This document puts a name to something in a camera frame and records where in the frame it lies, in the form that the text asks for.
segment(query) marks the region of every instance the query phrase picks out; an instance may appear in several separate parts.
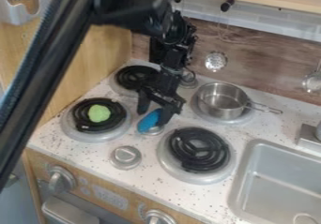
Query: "stainless steel sink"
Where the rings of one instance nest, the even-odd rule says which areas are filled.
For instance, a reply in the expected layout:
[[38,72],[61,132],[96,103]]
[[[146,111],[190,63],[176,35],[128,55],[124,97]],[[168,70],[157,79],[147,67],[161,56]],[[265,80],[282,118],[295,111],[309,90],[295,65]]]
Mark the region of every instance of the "stainless steel sink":
[[253,224],[321,224],[321,158],[267,141],[250,142],[228,205]]

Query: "speckled countertop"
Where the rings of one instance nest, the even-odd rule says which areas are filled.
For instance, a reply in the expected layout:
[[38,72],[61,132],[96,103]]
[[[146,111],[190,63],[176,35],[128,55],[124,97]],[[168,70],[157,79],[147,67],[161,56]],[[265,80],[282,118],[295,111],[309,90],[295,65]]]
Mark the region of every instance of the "speckled countertop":
[[[132,64],[143,64],[133,60]],[[199,77],[200,84],[213,80]],[[166,126],[165,132],[178,127],[204,127],[224,137],[236,150],[237,164],[246,144],[254,139],[264,139],[296,148],[295,138],[302,123],[316,126],[321,120],[321,107],[290,98],[242,88],[252,100],[283,110],[282,115],[256,112],[254,118],[243,125],[221,126],[202,120],[191,110],[190,99],[196,89],[179,89],[178,93],[188,100],[180,115]],[[136,99],[123,97],[109,86],[109,79],[80,98],[108,97],[130,107],[132,125],[122,137],[106,143],[82,143],[68,138],[61,130],[56,116],[39,128],[28,147],[62,160],[81,170],[139,193],[179,212],[195,217],[204,223],[245,224],[227,206],[227,198],[236,170],[218,184],[197,186],[176,180],[161,167],[156,157],[156,148],[161,136],[142,136],[136,132],[140,120],[136,112]],[[109,155],[118,146],[133,145],[143,155],[140,166],[131,171],[120,171],[109,162]]]

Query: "oven handle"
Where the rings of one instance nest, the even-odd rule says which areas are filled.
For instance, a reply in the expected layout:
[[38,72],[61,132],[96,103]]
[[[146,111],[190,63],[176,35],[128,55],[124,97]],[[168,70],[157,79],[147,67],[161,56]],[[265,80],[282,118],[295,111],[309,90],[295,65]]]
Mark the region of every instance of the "oven handle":
[[59,224],[99,224],[99,219],[56,197],[50,197],[41,207],[47,218]]

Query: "button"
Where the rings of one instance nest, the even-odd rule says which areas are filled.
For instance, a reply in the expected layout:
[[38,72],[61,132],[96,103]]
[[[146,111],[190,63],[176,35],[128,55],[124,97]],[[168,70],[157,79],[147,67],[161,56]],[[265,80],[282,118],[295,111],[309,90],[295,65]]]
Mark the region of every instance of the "button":
[[141,163],[142,154],[133,146],[121,146],[114,149],[110,160],[114,167],[120,170],[130,170]]

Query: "stainless steel pot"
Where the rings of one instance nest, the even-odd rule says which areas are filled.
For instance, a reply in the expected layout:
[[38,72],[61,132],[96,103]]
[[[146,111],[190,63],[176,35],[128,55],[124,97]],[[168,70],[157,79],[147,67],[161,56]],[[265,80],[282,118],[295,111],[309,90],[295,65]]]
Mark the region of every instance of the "stainless steel pot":
[[275,114],[283,113],[267,105],[250,101],[242,89],[225,82],[212,82],[201,86],[197,91],[197,99],[197,104],[202,112],[223,120],[238,118],[244,109]]

